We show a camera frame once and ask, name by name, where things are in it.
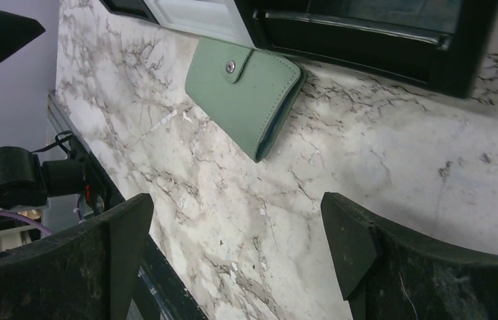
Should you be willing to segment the green card holder wallet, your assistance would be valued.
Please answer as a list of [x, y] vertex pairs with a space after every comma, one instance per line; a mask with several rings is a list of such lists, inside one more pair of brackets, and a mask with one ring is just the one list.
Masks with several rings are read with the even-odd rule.
[[275, 143], [306, 78], [306, 70], [283, 56], [202, 37], [185, 92], [258, 163]]

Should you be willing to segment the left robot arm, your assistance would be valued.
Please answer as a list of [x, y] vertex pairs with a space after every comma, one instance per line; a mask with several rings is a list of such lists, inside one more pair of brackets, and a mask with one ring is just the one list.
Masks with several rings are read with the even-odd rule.
[[81, 193], [84, 166], [74, 159], [40, 162], [21, 147], [0, 147], [0, 209], [42, 207], [48, 199]]

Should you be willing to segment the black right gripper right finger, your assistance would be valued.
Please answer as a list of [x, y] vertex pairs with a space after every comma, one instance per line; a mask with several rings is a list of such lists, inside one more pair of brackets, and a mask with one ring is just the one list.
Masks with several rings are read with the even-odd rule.
[[321, 216], [354, 319], [498, 319], [498, 255], [424, 235], [326, 193]]

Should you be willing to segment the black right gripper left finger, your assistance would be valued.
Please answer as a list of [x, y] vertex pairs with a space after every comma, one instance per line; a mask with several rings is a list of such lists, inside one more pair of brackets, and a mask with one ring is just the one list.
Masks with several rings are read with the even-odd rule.
[[125, 319], [152, 215], [151, 196], [140, 193], [0, 253], [0, 319]]

